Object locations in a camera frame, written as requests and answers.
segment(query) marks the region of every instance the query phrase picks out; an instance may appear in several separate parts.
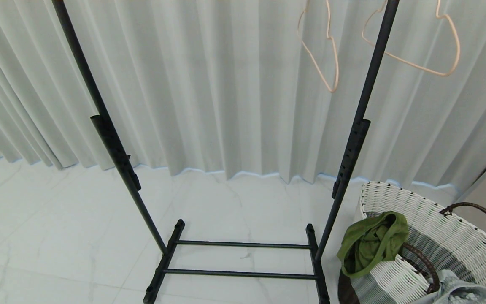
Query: light blue clothing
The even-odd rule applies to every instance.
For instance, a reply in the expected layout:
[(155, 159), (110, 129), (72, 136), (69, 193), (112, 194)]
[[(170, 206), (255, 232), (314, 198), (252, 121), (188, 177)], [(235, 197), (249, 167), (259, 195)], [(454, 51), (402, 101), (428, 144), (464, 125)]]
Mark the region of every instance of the light blue clothing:
[(438, 271), (440, 290), (411, 304), (486, 304), (486, 287), (461, 281), (453, 271)]

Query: curtain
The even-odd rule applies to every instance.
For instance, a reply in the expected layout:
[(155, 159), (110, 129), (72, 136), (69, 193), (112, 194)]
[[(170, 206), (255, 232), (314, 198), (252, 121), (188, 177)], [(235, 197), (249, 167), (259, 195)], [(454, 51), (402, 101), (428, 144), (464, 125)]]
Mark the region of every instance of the curtain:
[[(89, 67), (133, 164), (335, 175), (373, 48), (361, 38), (381, 0), (329, 0), (339, 88), (328, 92), (295, 30), (304, 0), (66, 0)], [(455, 44), (436, 2), (402, 1), (387, 50), (447, 71)], [(461, 41), (449, 77), (385, 56), (355, 176), (451, 185), (486, 167), (486, 1), (442, 0)], [(382, 15), (366, 35), (378, 36)], [(302, 37), (326, 79), (334, 57), (324, 1)], [(58, 168), (113, 166), (96, 110), (50, 0), (0, 1), (0, 157)]]

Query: black metal clothes rack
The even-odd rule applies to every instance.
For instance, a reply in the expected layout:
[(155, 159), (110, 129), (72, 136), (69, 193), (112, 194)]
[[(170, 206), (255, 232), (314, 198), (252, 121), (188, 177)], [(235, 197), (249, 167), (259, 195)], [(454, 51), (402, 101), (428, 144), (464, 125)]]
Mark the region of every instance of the black metal clothes rack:
[[(214, 241), (189, 241), (181, 240), (181, 233), (185, 227), (183, 220), (178, 220), (175, 224), (174, 231), (168, 244), (165, 245), (162, 237), (160, 236), (155, 223), (151, 219), (149, 212), (143, 200), (139, 194), (141, 189), (140, 182), (135, 174), (130, 161), (129, 155), (126, 154), (123, 144), (116, 132), (116, 129), (110, 118), (110, 114), (106, 109), (100, 91), (97, 88), (95, 79), (87, 65), (87, 61), (82, 52), (80, 43), (76, 36), (76, 33), (71, 23), (69, 14), (65, 7), (63, 0), (52, 0), (54, 8), (59, 18), (59, 22), (65, 32), (66, 39), (73, 52), (76, 63), (80, 69), (81, 75), (84, 78), (85, 84), (91, 94), (93, 102), (99, 111), (99, 115), (91, 117), (97, 132), (99, 133), (104, 146), (108, 150), (110, 157), (116, 166), (117, 171), (121, 175), (121, 179), (125, 183), (127, 190), (129, 191), (133, 201), (135, 202), (138, 210), (140, 211), (143, 220), (146, 222), (154, 240), (156, 241), (160, 251), (162, 252), (162, 258), (158, 267), (155, 270), (153, 279), (146, 289), (145, 297), (143, 298), (144, 304), (153, 304), (159, 294), (162, 281), (167, 274), (187, 274), (187, 275), (218, 275), (228, 277), (268, 277), (278, 279), (298, 279), (298, 280), (314, 280), (316, 282), (316, 289), (318, 291), (318, 298), (320, 304), (329, 304), (329, 295), (327, 292), (326, 279), (324, 277), (324, 271), (322, 270), (321, 258), (324, 253), (327, 241), (331, 234), (333, 224), (335, 223), (336, 216), (339, 212), (341, 203), (343, 201), (348, 183), (351, 175), (354, 171), (354, 167), (359, 157), (359, 152), (365, 141), (367, 131), (370, 127), (370, 121), (363, 119), (367, 104), (370, 99), (376, 76), (382, 62), (383, 54), (386, 49), (386, 43), (389, 38), (391, 28), (393, 26), (393, 20), (395, 19), (395, 13), (399, 0), (388, 0), (386, 11), (382, 19), (382, 25), (380, 26), (380, 32), (376, 41), (376, 46), (370, 61), (367, 77), (363, 85), (363, 91), (361, 98), (359, 99), (359, 105), (355, 112), (354, 121), (351, 127), (348, 142), (346, 144), (345, 153), (341, 162), (337, 179), (333, 186), (332, 198), (334, 199), (331, 212), (327, 219), (326, 227), (320, 244), (316, 243), (316, 236), (314, 233), (314, 227), (312, 224), (308, 224), (305, 232), (307, 234), (308, 244), (264, 244), (264, 243), (245, 243), (245, 242), (214, 242)], [(173, 254), (177, 245), (201, 245), (201, 246), (232, 246), (232, 247), (261, 247), (261, 248), (288, 248), (288, 249), (300, 249), (309, 250), (313, 274), (291, 274), (291, 273), (257, 273), (257, 272), (243, 272), (243, 271), (203, 271), (194, 269), (173, 269), (170, 268), (170, 260), (172, 260)]]

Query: floor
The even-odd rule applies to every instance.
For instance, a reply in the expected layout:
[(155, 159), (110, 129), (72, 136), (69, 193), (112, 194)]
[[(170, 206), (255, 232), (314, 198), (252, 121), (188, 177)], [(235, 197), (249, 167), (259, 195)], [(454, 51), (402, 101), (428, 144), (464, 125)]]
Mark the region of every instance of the floor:
[[(320, 236), (334, 180), (311, 185), (278, 175), (135, 169), (143, 200), (167, 240), (177, 219), (182, 239), (307, 244)], [(363, 179), (351, 183), (322, 260), (332, 303), (335, 259)], [(0, 303), (140, 304), (160, 260), (117, 171), (0, 160)], [(308, 250), (182, 246), (171, 267), (312, 273)], [(168, 275), (158, 304), (316, 304), (313, 281)]]

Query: pink hanger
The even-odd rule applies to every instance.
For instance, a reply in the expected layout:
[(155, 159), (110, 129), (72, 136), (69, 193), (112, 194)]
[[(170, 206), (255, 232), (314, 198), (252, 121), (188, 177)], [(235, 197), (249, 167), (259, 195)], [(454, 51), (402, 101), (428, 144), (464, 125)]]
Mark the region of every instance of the pink hanger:
[(331, 45), (332, 45), (332, 48), (333, 48), (333, 54), (335, 54), (335, 83), (333, 85), (333, 88), (331, 88), (329, 86), (329, 84), (327, 83), (326, 81), (326, 78), (324, 77), (324, 75), (322, 74), (322, 71), (320, 70), (320, 67), (318, 67), (318, 63), (316, 63), (316, 60), (314, 59), (314, 56), (312, 55), (311, 51), (309, 50), (309, 48), (307, 48), (307, 45), (305, 44), (305, 42), (303, 42), (303, 38), (301, 38), (301, 36), (299, 35), (299, 24), (301, 24), (301, 19), (303, 18), (303, 15), (307, 12), (307, 9), (309, 7), (309, 0), (307, 0), (307, 4), (305, 5), (305, 9), (303, 10), (303, 12), (301, 12), (301, 15), (299, 16), (299, 21), (297, 22), (297, 37), (299, 38), (299, 40), (301, 40), (301, 43), (303, 44), (303, 47), (305, 48), (305, 50), (307, 50), (308, 54), (310, 55), (310, 59), (312, 59), (312, 62), (314, 63), (314, 67), (316, 67), (316, 70), (318, 71), (318, 74), (320, 74), (320, 78), (322, 78), (322, 81), (324, 82), (324, 84), (326, 85), (327, 87), (327, 90), (331, 93), (335, 92), (335, 90), (337, 89), (337, 86), (339, 85), (339, 57), (337, 55), (337, 46), (335, 44), (335, 40), (333, 37), (331, 37), (329, 35), (329, 28), (331, 26), (331, 10), (329, 8), (329, 0), (326, 0), (326, 6), (327, 6), (327, 31), (326, 31), (326, 39), (329, 39), (331, 40)]
[[(383, 2), (382, 7), (379, 10), (374, 11), (370, 15), (369, 19), (367, 19), (367, 21), (365, 22), (365, 26), (363, 27), (363, 31), (361, 32), (361, 37), (363, 37), (363, 40), (365, 40), (371, 46), (374, 46), (374, 43), (370, 42), (368, 39), (365, 38), (365, 29), (367, 28), (367, 24), (369, 23), (370, 19), (374, 16), (374, 14), (377, 13), (377, 12), (383, 11), (384, 7), (386, 7), (386, 2), (387, 2), (387, 0), (385, 0)], [(438, 14), (439, 11), (440, 11), (440, 0), (438, 0), (438, 4), (436, 6), (436, 18), (437, 19), (443, 19), (443, 18), (447, 19), (447, 21), (449, 22), (449, 25), (451, 27), (451, 31), (453, 32), (453, 36), (455, 37), (455, 44), (457, 46), (457, 54), (455, 55), (455, 62), (453, 63), (453, 66), (451, 67), (451, 69), (447, 73), (440, 73), (438, 71), (434, 71), (434, 70), (431, 70), (431, 69), (428, 69), (428, 68), (425, 68), (425, 67), (421, 67), (420, 65), (417, 65), (415, 63), (411, 63), (407, 60), (399, 58), (399, 57), (395, 56), (394, 54), (391, 54), (390, 52), (385, 52), (385, 54), (388, 54), (389, 56), (399, 60), (400, 62), (404, 62), (408, 65), (411, 65), (412, 67), (415, 67), (415, 68), (420, 69), (422, 71), (432, 73), (434, 75), (443, 76), (443, 77), (451, 75), (451, 73), (453, 73), (455, 71), (455, 69), (457, 68), (457, 64), (459, 63), (459, 58), (461, 57), (461, 43), (459, 41), (459, 35), (457, 35), (457, 29), (455, 28), (455, 25), (453, 24), (451, 17), (449, 17), (448, 14), (439, 15)]]

